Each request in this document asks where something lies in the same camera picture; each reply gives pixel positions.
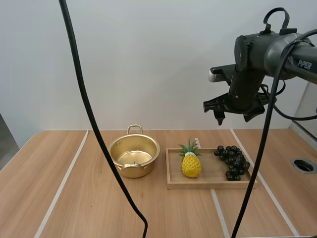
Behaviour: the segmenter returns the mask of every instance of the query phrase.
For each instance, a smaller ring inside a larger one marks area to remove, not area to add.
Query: round hole
[[[295,160],[294,165],[306,172],[311,172],[314,170],[313,166],[304,160]]]

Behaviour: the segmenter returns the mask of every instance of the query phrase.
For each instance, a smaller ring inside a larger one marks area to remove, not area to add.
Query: pot handle
[[[130,134],[130,129],[131,129],[131,127],[138,127],[139,129],[140,129],[140,132],[141,132],[141,134],[143,134],[143,130],[142,130],[142,127],[140,126],[140,125],[137,125],[137,124],[133,124],[133,125],[130,125],[129,127],[128,127],[128,134]]]
[[[121,169],[122,171],[125,170],[126,168],[141,168],[142,166],[140,164],[132,164],[132,165],[129,165],[129,164],[126,164],[126,165],[123,165],[122,167],[118,166],[119,169]]]

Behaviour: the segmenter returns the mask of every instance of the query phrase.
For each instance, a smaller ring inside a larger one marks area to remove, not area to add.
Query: gold pot
[[[140,133],[130,133],[130,128],[138,127]],[[127,135],[112,142],[110,155],[119,174],[128,178],[147,175],[154,167],[159,155],[159,144],[153,138],[144,135],[140,125],[130,125]]]

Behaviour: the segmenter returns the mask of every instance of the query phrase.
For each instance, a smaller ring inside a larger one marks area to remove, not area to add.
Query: toy pineapple
[[[186,147],[185,145],[179,145],[182,147],[180,155],[184,156],[184,159],[182,161],[183,173],[190,178],[198,177],[198,175],[202,171],[202,165],[197,158],[197,156],[199,156],[200,154],[196,152],[196,150],[198,149],[196,145],[197,144],[195,141],[191,144],[190,139],[188,140],[188,147]]]

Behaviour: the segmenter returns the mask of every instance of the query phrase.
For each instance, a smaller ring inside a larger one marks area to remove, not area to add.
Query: table surface
[[[109,145],[126,131],[102,131]],[[237,145],[255,160],[262,130],[148,130],[161,147],[154,170],[123,178],[149,222],[149,238],[228,238],[245,189],[167,190],[165,148],[198,138],[201,147]],[[317,152],[291,129],[269,132],[258,177],[237,237],[317,234],[317,174],[292,158]],[[0,237],[138,238],[134,213],[92,131],[43,131],[0,171]]]

